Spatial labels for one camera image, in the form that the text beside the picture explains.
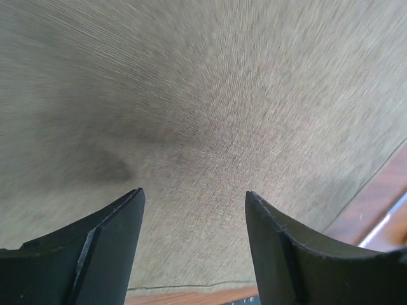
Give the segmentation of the brown cloth napkin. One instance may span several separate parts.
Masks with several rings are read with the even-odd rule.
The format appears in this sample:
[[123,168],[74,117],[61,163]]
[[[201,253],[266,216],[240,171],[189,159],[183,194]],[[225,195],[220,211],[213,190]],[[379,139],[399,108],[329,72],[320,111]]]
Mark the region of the brown cloth napkin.
[[1,2],[1,246],[141,187],[136,294],[252,284],[247,191],[323,230],[405,138],[405,1]]

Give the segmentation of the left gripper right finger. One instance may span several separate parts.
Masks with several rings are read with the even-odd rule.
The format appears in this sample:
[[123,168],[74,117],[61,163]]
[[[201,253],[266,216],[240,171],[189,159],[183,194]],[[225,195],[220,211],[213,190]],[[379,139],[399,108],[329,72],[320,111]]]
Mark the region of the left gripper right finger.
[[383,253],[334,240],[255,192],[245,218],[262,304],[406,304],[406,249]]

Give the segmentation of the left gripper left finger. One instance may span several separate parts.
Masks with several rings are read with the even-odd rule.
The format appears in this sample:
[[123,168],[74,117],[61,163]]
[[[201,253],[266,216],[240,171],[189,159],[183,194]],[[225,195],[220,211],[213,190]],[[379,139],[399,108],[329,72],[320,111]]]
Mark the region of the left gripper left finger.
[[52,233],[1,249],[1,304],[124,304],[143,189]]

